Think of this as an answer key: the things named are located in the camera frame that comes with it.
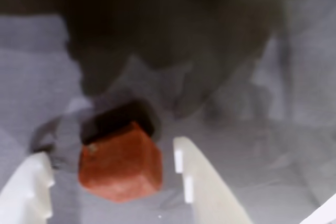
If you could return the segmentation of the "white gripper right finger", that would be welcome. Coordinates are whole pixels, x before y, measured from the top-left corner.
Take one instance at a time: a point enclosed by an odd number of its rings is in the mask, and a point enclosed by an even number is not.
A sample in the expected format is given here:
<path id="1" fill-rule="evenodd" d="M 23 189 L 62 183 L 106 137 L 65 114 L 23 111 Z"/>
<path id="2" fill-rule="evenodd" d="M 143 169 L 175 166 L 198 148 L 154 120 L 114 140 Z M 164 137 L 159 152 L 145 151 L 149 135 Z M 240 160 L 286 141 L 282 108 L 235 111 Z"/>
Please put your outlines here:
<path id="1" fill-rule="evenodd" d="M 251 224 L 248 213 L 202 151 L 187 137 L 173 140 L 175 172 L 195 223 Z"/>

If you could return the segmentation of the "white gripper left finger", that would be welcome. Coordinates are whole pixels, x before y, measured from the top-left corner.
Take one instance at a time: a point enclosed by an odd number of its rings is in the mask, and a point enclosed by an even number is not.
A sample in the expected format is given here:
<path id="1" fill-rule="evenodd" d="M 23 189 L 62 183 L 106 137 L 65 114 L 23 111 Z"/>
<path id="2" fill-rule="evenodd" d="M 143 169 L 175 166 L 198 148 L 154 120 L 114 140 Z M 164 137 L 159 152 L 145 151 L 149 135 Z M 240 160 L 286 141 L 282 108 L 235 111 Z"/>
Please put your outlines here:
<path id="1" fill-rule="evenodd" d="M 26 158 L 1 190 L 1 223 L 47 223 L 53 216 L 54 172 L 46 153 Z"/>

